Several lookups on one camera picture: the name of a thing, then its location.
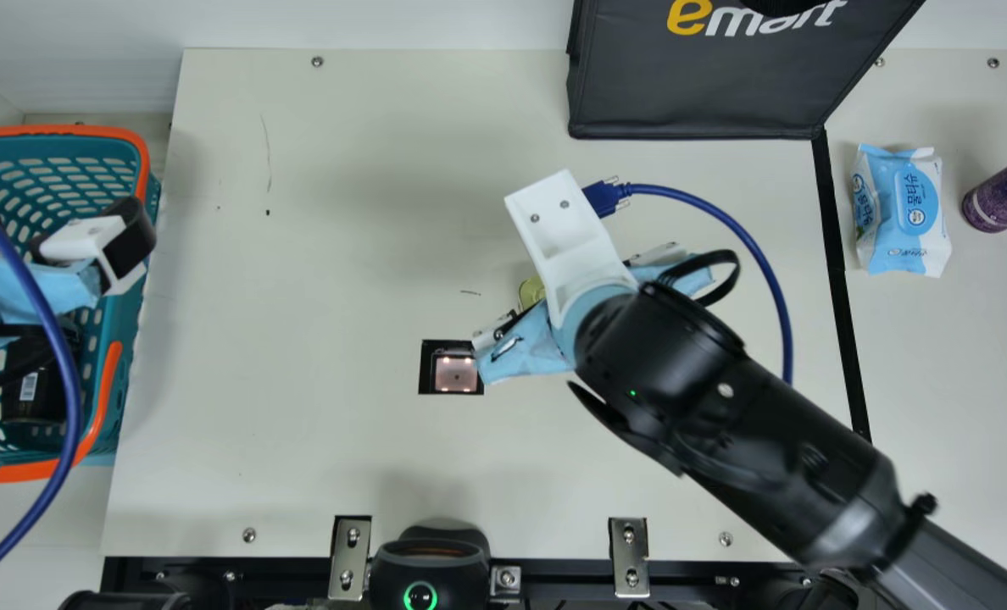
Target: plastic bag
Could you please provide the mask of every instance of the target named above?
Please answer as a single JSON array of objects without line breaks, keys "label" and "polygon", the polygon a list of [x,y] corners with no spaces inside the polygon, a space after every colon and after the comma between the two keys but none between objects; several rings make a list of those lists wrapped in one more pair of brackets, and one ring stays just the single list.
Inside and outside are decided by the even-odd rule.
[{"label": "plastic bag", "polygon": [[869,275],[902,270],[939,278],[952,255],[932,147],[857,149],[851,177],[857,258]]}]

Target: black frame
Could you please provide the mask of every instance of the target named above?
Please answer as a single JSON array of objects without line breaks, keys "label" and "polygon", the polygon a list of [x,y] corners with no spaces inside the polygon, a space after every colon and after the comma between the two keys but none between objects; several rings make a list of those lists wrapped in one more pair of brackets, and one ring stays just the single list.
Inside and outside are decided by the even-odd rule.
[{"label": "black frame", "polygon": [[[523,599],[634,602],[614,595],[613,569],[607,559],[492,559],[492,565],[523,569]],[[794,564],[652,561],[650,569],[651,599],[644,602],[705,602],[713,607],[737,607],[741,598],[772,583],[802,586],[803,579],[818,578]],[[329,559],[109,557],[101,591],[136,591],[161,573],[185,571],[217,580],[225,580],[225,573],[233,572],[236,580],[230,588],[237,602],[287,602],[326,598]]]}]

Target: white table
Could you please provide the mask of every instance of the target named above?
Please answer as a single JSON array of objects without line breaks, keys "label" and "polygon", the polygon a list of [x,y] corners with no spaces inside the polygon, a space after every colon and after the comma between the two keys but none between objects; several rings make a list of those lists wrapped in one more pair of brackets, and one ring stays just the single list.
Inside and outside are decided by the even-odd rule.
[{"label": "white table", "polygon": [[[890,50],[828,131],[873,443],[905,495],[932,491],[937,521],[1007,567],[1007,232],[960,215],[964,193],[1007,165],[1007,50]],[[937,147],[953,243],[940,281],[860,269],[849,203],[860,142]]]},{"label": "white table", "polygon": [[[784,560],[614,439],[564,377],[418,397],[418,360],[533,275],[505,195],[562,167],[619,174],[752,232],[796,321],[798,388],[849,422],[810,144],[577,142],[555,50],[314,54],[185,53],[102,551],[325,556],[335,514],[373,514],[373,545],[452,516],[495,556],[605,559],[607,518],[646,516],[654,560]],[[622,256],[671,240],[743,254],[669,200],[607,225]],[[778,370],[754,264],[716,312]]]}]

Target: laundry basket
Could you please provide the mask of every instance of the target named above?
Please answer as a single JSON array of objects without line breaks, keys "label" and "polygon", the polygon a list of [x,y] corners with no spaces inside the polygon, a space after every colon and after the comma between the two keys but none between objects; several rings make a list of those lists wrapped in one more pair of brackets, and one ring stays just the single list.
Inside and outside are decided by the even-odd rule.
[{"label": "laundry basket", "polygon": [[[150,174],[146,143],[126,129],[86,125],[0,128],[0,219],[20,254],[37,233],[96,216],[117,197],[134,194],[152,220],[161,185]],[[96,308],[73,313],[81,333],[83,435],[75,463],[114,454],[120,439],[142,285]],[[0,370],[5,348],[0,348]],[[45,479],[57,463],[65,426],[1,422],[0,483]]]}]

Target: metal clamp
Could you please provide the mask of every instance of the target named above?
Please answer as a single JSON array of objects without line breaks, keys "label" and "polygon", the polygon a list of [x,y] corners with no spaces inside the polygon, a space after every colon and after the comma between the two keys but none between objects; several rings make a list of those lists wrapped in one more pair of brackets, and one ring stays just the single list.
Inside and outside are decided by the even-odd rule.
[{"label": "metal clamp", "polygon": [[337,518],[329,544],[329,589],[326,599],[359,602],[368,584],[368,548],[372,521],[368,518]]},{"label": "metal clamp", "polygon": [[608,557],[613,561],[613,587],[620,599],[651,597],[646,569],[646,518],[616,516],[608,520]]},{"label": "metal clamp", "polygon": [[518,565],[492,565],[488,597],[492,602],[519,603],[523,590],[523,568]]}]

